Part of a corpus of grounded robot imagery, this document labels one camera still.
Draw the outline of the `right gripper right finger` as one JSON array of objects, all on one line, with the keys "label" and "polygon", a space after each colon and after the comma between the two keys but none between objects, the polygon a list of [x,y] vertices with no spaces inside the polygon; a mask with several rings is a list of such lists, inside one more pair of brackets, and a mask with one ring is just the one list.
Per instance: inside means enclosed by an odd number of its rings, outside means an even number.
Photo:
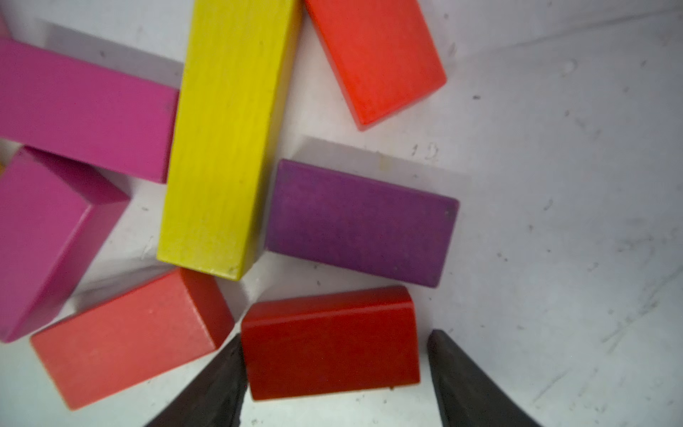
[{"label": "right gripper right finger", "polygon": [[445,331],[430,332],[427,353],[443,425],[539,427]]}]

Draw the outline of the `dark purple block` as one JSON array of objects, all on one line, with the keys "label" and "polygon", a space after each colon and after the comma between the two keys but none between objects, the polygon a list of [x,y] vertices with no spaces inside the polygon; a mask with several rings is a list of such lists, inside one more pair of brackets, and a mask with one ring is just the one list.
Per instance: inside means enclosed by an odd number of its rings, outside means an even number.
[{"label": "dark purple block", "polygon": [[436,288],[459,208],[452,197],[282,160],[265,247]]}]

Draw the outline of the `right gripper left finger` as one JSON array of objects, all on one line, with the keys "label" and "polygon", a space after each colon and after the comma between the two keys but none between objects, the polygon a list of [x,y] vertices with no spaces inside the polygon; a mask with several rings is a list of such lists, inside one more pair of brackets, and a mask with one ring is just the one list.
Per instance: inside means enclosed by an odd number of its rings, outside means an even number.
[{"label": "right gripper left finger", "polygon": [[235,336],[149,426],[238,426],[247,392],[241,336]]}]

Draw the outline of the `light red block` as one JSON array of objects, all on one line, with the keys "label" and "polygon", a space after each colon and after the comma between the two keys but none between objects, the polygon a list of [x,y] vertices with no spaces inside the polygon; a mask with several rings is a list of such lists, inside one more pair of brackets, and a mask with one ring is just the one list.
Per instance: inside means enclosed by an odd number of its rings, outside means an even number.
[{"label": "light red block", "polygon": [[71,410],[218,350],[235,320],[214,277],[176,268],[30,343]]}]

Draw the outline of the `dark red block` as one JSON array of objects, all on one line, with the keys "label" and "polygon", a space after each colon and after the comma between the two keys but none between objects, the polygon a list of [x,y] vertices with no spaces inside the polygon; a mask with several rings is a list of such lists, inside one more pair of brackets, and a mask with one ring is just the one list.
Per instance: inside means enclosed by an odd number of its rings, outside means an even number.
[{"label": "dark red block", "polygon": [[258,302],[242,321],[241,342],[256,401],[421,381],[404,286]]}]

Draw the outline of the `lime yellow long block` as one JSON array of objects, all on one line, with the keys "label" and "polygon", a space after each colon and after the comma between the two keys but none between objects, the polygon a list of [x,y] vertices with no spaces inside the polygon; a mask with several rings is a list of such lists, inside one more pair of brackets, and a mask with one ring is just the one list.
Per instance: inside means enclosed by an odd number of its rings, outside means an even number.
[{"label": "lime yellow long block", "polygon": [[254,264],[299,1],[197,1],[174,125],[158,259],[238,281]]}]

